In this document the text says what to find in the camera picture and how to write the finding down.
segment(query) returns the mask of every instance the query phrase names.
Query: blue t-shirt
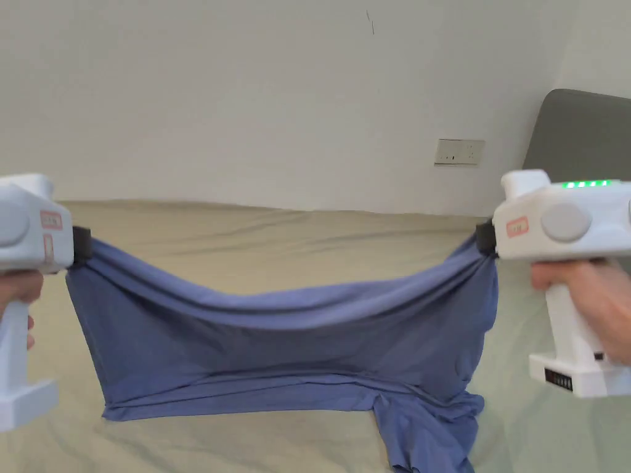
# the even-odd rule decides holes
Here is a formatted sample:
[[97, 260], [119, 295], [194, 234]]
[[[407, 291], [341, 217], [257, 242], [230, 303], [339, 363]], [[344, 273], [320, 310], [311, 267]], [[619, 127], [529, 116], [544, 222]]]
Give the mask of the blue t-shirt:
[[484, 401], [466, 387], [498, 296], [473, 237], [412, 276], [252, 296], [94, 240], [66, 281], [109, 420], [372, 410], [395, 471], [473, 471]]

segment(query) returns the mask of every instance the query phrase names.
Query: bed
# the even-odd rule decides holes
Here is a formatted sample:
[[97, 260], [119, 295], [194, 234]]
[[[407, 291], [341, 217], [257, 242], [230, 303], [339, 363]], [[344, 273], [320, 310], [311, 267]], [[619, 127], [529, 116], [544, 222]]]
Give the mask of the bed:
[[[258, 293], [405, 276], [439, 264], [478, 219], [297, 212], [211, 204], [75, 202], [79, 225], [195, 283]], [[528, 354], [552, 347], [528, 267], [499, 262], [495, 327], [470, 391], [487, 407], [471, 460], [477, 473], [617, 473], [631, 464], [631, 399], [580, 401], [528, 376]], [[262, 412], [110, 423], [62, 276], [32, 308], [33, 379], [54, 377], [60, 406], [0, 436], [3, 473], [391, 471], [368, 412]]]

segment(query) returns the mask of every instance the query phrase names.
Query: wall outlet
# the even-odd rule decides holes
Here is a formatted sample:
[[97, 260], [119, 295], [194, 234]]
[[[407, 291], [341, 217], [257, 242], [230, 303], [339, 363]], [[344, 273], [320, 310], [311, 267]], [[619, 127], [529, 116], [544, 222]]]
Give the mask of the wall outlet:
[[435, 166], [478, 166], [485, 142], [478, 139], [439, 139]]

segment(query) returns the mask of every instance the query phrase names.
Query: gray headboard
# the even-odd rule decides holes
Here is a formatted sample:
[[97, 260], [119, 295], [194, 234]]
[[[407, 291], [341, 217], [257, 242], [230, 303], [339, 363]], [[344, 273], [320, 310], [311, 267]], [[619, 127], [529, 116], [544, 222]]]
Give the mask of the gray headboard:
[[[631, 180], [631, 100], [553, 90], [541, 105], [523, 167], [543, 169], [552, 182]], [[631, 273], [631, 258], [620, 262]]]

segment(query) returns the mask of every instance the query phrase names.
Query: red label sticker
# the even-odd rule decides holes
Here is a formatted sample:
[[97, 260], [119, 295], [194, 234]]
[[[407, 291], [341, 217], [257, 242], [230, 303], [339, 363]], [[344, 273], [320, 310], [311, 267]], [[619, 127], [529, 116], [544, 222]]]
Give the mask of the red label sticker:
[[52, 263], [55, 261], [55, 248], [52, 243], [52, 235], [44, 233], [44, 262]]
[[42, 210], [40, 212], [40, 219], [42, 221], [42, 228], [46, 230], [63, 230], [64, 222], [61, 219], [61, 214], [58, 212], [50, 212], [48, 210]]
[[511, 220], [506, 224], [506, 234], [509, 238], [518, 237], [528, 233], [530, 227], [528, 226], [528, 217], [520, 217], [515, 220]]

